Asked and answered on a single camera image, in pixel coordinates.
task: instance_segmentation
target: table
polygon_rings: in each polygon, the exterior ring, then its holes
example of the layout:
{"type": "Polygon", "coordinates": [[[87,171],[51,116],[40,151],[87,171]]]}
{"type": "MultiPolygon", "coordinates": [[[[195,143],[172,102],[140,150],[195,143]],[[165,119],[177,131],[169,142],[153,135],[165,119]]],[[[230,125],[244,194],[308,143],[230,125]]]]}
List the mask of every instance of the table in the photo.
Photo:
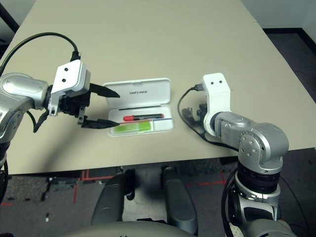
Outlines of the table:
{"type": "MultiPolygon", "coordinates": [[[[176,112],[185,90],[216,72],[232,90],[233,112],[276,124],[291,150],[316,146],[315,103],[238,0],[37,0],[8,50],[48,31],[77,44],[93,83],[170,78],[174,130],[111,138],[107,130],[83,129],[74,117],[59,114],[33,134],[25,116],[8,151],[11,174],[236,155],[202,141],[176,112]]],[[[71,52],[63,39],[40,38],[20,49],[5,73],[53,83],[71,52]]],[[[192,92],[183,105],[197,108],[204,101],[201,92],[192,92]]],[[[93,96],[86,114],[106,119],[105,99],[93,96]]]]}

